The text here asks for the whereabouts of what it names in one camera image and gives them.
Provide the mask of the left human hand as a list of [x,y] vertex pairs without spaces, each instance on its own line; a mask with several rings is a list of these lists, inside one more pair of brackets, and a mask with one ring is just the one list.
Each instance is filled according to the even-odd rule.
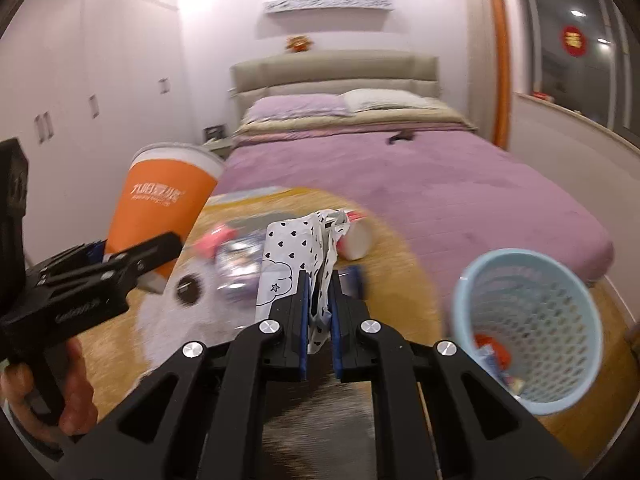
[[36,372],[26,363],[8,365],[1,373],[1,396],[26,437],[48,448],[61,437],[78,437],[96,426],[99,411],[93,402],[82,345],[77,337],[65,344],[64,378],[55,376],[46,360],[37,360]]

